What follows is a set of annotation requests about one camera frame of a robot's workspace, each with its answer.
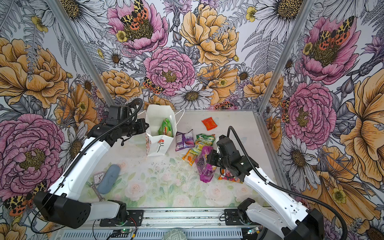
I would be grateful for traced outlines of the purple grape candy pouch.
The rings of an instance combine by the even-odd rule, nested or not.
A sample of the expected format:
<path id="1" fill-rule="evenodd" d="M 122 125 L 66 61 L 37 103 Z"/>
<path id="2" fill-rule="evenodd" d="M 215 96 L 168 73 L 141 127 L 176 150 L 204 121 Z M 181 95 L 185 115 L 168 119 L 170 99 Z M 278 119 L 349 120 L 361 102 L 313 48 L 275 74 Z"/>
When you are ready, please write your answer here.
<path id="1" fill-rule="evenodd" d="M 195 161 L 195 164 L 198 169 L 200 180 L 203 183 L 209 183 L 216 171 L 216 166 L 212 166 L 208 163 L 208 155 L 214 148 L 211 146 L 204 146 L 202 152 L 198 156 L 198 159 Z"/>

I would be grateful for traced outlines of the red orange snack packet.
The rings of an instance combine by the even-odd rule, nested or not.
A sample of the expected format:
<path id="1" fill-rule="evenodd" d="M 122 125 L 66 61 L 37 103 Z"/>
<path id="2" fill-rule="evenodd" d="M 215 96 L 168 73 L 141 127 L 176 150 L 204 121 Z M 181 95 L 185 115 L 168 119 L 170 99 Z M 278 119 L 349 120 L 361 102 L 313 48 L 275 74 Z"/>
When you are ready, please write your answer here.
<path id="1" fill-rule="evenodd" d="M 220 169 L 220 176 L 218 180 L 226 180 L 226 181 L 240 183 L 240 184 L 243 183 L 238 177 L 233 176 L 231 172 L 227 169 Z"/>

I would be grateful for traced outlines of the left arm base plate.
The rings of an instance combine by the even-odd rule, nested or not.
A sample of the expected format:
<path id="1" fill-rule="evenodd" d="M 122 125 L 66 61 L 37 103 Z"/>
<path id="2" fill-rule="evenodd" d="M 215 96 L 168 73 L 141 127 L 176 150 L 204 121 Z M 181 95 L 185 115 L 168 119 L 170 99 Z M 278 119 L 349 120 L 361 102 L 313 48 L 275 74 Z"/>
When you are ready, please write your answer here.
<path id="1" fill-rule="evenodd" d="M 127 219 L 119 221 L 115 219 L 102 219 L 100 227 L 140 227 L 144 219 L 144 210 L 127 210 Z"/>

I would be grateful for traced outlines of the small red sachet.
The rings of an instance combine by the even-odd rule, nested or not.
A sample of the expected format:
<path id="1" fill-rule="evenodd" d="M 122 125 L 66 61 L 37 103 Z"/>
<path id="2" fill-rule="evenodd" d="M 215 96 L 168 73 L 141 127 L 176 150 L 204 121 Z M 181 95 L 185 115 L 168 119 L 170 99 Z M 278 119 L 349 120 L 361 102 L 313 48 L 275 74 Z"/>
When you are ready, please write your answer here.
<path id="1" fill-rule="evenodd" d="M 206 127 L 207 131 L 213 130 L 218 126 L 212 117 L 202 120 L 202 123 Z"/>

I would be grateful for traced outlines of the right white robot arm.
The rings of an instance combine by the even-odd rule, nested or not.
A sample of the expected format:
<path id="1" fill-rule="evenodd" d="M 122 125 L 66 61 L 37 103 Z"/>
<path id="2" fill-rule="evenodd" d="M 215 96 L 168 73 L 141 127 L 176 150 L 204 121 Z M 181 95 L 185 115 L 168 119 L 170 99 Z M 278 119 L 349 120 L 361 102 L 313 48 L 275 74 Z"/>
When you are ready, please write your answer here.
<path id="1" fill-rule="evenodd" d="M 340 221 L 342 234 L 340 238 L 348 238 L 348 227 L 342 215 L 330 205 L 295 193 L 275 184 L 264 170 L 247 153 L 235 129 L 230 126 L 226 135 L 217 141 L 217 150 L 208 156 L 211 165 L 228 170 L 232 176 L 255 190 L 273 208 L 264 209 L 252 199 L 246 199 L 238 207 L 239 217 L 246 224 L 261 224 L 284 240 L 322 240 L 325 237 L 323 214 L 309 210 L 293 197 L 297 196 L 318 204 L 329 211 Z"/>

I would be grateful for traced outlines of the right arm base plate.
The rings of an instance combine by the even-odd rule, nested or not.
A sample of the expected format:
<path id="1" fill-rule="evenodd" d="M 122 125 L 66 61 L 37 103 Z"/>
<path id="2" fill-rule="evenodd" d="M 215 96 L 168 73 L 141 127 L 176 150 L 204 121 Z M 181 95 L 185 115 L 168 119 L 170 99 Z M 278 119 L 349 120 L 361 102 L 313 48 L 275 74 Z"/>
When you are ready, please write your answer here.
<path id="1" fill-rule="evenodd" d="M 245 211 L 239 209 L 224 210 L 225 223 L 227 226 L 249 225 L 250 221 Z"/>

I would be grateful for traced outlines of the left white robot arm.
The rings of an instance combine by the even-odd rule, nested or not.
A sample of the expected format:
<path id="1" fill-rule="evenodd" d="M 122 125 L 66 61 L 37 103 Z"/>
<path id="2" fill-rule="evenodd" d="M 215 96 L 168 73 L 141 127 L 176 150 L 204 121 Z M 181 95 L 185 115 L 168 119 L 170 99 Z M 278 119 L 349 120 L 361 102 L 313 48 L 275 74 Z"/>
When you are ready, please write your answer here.
<path id="1" fill-rule="evenodd" d="M 34 197 L 35 217 L 63 227 L 77 229 L 88 221 L 111 219 L 123 224 L 128 219 L 127 205 L 120 201 L 80 202 L 81 192 L 101 158 L 118 141 L 125 142 L 146 132 L 149 124 L 139 119 L 143 100 L 126 106 L 110 106 L 109 115 L 89 131 L 85 144 L 64 173 L 45 192 Z"/>

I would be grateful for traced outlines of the green chips bag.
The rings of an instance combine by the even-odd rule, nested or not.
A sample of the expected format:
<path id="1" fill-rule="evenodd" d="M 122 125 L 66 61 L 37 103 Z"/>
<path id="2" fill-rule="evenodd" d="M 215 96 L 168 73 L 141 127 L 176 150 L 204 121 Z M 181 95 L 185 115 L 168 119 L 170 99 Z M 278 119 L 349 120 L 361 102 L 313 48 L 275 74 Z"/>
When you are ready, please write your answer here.
<path id="1" fill-rule="evenodd" d="M 168 137 L 173 137 L 172 123 L 168 118 L 165 118 L 162 121 L 160 128 L 158 129 L 158 134 L 168 136 Z"/>

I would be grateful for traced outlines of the white paper bag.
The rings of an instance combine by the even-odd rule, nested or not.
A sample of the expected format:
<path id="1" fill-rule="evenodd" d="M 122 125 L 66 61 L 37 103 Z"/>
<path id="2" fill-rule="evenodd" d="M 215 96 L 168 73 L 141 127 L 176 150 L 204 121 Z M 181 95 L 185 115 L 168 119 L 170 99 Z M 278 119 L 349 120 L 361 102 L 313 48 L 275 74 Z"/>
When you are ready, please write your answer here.
<path id="1" fill-rule="evenodd" d="M 174 112 L 171 106 L 148 106 L 145 118 L 146 123 L 149 124 L 146 130 L 148 157 L 163 156 L 167 153 L 184 113 L 185 110 Z"/>

